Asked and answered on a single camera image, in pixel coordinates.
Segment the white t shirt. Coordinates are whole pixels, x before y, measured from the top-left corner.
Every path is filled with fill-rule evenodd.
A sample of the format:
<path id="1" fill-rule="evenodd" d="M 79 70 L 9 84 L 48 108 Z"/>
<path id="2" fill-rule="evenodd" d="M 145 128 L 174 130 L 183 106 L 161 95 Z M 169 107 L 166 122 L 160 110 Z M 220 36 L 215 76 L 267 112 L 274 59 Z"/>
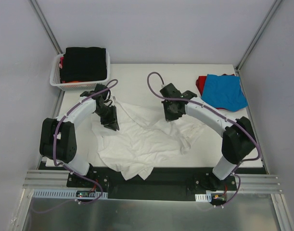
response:
<path id="1" fill-rule="evenodd" d="M 115 102 L 119 130 L 113 131 L 92 119 L 99 158 L 125 180 L 135 176 L 147 179 L 163 161 L 187 154 L 200 138 L 205 124 L 191 116 L 167 122 L 164 112 Z"/>

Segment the red t shirt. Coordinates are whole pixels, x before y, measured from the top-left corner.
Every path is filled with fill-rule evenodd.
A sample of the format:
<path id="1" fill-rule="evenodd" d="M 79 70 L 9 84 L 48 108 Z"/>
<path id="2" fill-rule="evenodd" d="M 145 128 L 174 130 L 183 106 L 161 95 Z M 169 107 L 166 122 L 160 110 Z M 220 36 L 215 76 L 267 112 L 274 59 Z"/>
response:
<path id="1" fill-rule="evenodd" d="M 233 96 L 236 89 L 237 77 L 223 74 L 199 76 L 196 80 L 196 87 L 203 101 L 216 109 L 223 109 L 236 112 L 237 104 Z"/>

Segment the blue t shirt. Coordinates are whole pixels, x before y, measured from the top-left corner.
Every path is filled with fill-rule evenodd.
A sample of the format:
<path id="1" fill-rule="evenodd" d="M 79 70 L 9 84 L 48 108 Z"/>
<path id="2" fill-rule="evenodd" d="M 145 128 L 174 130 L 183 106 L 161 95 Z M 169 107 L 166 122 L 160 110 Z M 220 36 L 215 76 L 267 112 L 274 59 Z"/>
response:
<path id="1" fill-rule="evenodd" d="M 205 78 L 201 98 L 216 109 L 237 112 L 248 106 L 240 78 L 234 75 L 212 75 Z"/>

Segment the white plastic basket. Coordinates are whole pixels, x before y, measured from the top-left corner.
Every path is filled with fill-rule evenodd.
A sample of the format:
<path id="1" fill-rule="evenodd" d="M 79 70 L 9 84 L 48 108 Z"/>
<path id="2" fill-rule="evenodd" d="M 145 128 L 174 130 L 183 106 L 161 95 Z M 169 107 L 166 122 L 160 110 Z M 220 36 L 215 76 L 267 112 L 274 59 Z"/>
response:
<path id="1" fill-rule="evenodd" d="M 106 69 L 107 69 L 107 77 L 104 80 L 98 81 L 85 81 L 85 82 L 75 82 L 75 83 L 61 83 L 60 79 L 60 70 L 59 70 L 59 62 L 60 58 L 64 56 L 64 53 L 58 54 L 54 57 L 51 66 L 50 72 L 50 85 L 53 87 L 57 87 L 62 91 L 71 91 L 71 90 L 88 90 L 94 89 L 97 84 L 107 83 L 110 79 L 111 73 L 111 58 L 109 51 L 106 51 Z"/>

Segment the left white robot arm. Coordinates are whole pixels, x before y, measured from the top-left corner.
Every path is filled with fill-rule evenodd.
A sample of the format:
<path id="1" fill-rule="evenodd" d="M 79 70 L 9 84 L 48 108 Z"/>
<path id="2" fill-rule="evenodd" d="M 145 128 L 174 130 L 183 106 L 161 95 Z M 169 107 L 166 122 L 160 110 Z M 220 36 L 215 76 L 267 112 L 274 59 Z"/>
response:
<path id="1" fill-rule="evenodd" d="M 119 130 L 117 109 L 110 99 L 110 89 L 98 84 L 94 90 L 81 93 L 78 102 L 64 115 L 46 118 L 42 123 L 40 154 L 56 166 L 79 174 L 77 180 L 84 187 L 91 186 L 95 176 L 90 172 L 91 164 L 77 156 L 76 129 L 89 115 L 96 114 L 104 128 Z"/>

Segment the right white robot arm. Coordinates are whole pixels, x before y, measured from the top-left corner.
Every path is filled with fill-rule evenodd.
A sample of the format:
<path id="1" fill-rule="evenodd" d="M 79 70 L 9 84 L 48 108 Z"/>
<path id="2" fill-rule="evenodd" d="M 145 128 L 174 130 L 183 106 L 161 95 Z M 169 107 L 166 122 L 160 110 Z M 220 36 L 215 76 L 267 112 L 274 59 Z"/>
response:
<path id="1" fill-rule="evenodd" d="M 165 119 L 177 120 L 183 115 L 203 122 L 222 138 L 222 157 L 212 172 L 199 180 L 201 187 L 216 191 L 226 185 L 226 178 L 256 147 L 251 122 L 246 117 L 229 118 L 218 109 L 206 104 L 197 94 L 187 90 L 180 92 L 172 83 L 162 87 L 160 93 Z"/>

